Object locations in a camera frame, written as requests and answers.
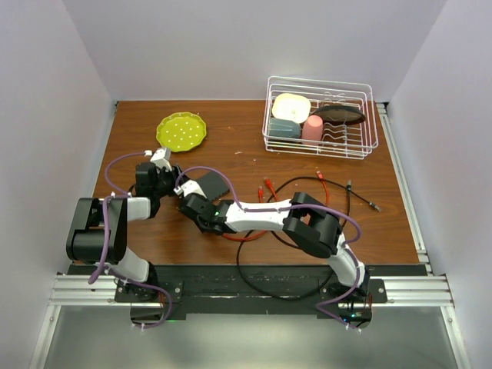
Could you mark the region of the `black network switch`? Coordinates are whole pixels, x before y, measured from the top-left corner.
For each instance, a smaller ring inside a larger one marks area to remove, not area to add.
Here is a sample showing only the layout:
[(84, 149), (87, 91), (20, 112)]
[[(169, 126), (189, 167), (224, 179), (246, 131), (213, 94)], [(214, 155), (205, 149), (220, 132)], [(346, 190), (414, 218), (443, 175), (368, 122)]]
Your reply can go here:
[(217, 201), (230, 193), (227, 182), (213, 171), (201, 176), (196, 182), (209, 201)]

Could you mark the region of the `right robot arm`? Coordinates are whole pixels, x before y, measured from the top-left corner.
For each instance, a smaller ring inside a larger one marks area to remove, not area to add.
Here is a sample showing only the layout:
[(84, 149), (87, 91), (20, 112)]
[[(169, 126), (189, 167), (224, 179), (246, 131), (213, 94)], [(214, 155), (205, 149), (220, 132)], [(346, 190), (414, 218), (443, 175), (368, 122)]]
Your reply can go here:
[(359, 302), (370, 292), (369, 272), (351, 250), (351, 244), (361, 238), (361, 226), (306, 193), (275, 203), (220, 200), (217, 204), (192, 193), (183, 197), (179, 211), (203, 232), (283, 232), (305, 254), (328, 260), (341, 287), (341, 296), (334, 302), (346, 298)]

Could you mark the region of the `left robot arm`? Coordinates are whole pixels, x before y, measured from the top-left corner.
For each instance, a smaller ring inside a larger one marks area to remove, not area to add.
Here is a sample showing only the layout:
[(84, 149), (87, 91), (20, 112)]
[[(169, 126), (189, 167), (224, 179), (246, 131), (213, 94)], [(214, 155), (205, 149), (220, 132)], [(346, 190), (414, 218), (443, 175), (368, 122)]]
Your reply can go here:
[(102, 199), (78, 200), (66, 253), (72, 261), (95, 266), (89, 284), (103, 274), (114, 273), (122, 277), (123, 292), (132, 292), (140, 301), (165, 303), (154, 265), (128, 246), (128, 223), (154, 218), (161, 199), (175, 194), (175, 180), (180, 173), (178, 165), (160, 168), (150, 162), (142, 163), (135, 169), (135, 184), (130, 191)]

